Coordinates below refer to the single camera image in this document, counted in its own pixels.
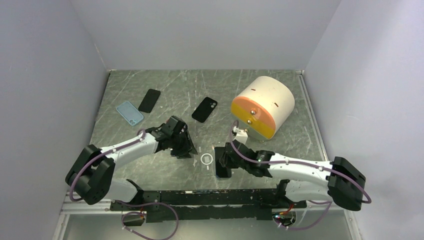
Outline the clear magsafe phone case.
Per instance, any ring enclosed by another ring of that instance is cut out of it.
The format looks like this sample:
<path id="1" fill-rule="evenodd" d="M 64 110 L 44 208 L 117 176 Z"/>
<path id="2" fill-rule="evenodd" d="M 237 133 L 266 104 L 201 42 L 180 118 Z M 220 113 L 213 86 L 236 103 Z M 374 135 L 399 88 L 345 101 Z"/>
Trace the clear magsafe phone case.
<path id="1" fill-rule="evenodd" d="M 197 154 L 193 157 L 192 166 L 196 171 L 205 173 L 207 175 L 213 175 L 215 173 L 215 147 L 214 145 L 208 146 L 197 146 Z"/>

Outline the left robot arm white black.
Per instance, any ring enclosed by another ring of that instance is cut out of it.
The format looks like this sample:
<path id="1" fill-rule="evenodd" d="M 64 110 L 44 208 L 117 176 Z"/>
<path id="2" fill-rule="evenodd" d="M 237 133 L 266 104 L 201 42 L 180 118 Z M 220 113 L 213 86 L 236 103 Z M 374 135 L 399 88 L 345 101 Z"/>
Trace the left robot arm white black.
<path id="1" fill-rule="evenodd" d="M 110 199 L 139 209 L 144 204 L 144 190 L 130 179 L 114 178 L 115 170 L 148 155 L 169 150 L 177 159 L 190 159 L 198 154 L 188 125 L 173 115 L 158 127 L 140 129 L 136 136 L 110 146 L 86 146 L 65 177 L 69 199 L 94 205 Z"/>

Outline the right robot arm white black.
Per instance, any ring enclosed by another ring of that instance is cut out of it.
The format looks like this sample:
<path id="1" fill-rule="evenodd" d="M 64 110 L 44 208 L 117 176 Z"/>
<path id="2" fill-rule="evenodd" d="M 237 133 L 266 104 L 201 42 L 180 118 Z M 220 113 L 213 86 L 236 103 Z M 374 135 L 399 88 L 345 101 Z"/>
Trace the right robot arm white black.
<path id="1" fill-rule="evenodd" d="M 344 157 L 332 161 L 292 158 L 268 150 L 254 151 L 234 140 L 214 149 L 217 177 L 231 177 L 233 169 L 243 169 L 257 178 L 280 181 L 275 202 L 282 208 L 302 201 L 332 202 L 360 211 L 371 204 L 365 190 L 366 177 Z"/>

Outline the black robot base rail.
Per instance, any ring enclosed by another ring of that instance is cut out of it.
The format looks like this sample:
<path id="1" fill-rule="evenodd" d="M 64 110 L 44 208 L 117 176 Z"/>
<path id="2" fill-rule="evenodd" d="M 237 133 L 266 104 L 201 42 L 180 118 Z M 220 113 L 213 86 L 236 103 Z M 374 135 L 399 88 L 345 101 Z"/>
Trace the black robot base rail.
<path id="1" fill-rule="evenodd" d="M 129 206 L 113 202 L 113 212 L 142 211 L 147 223 L 179 220 L 256 219 L 271 220 L 272 215 L 289 207 L 306 208 L 306 201 L 290 203 L 276 188 L 223 190 L 145 191 L 140 202 Z"/>

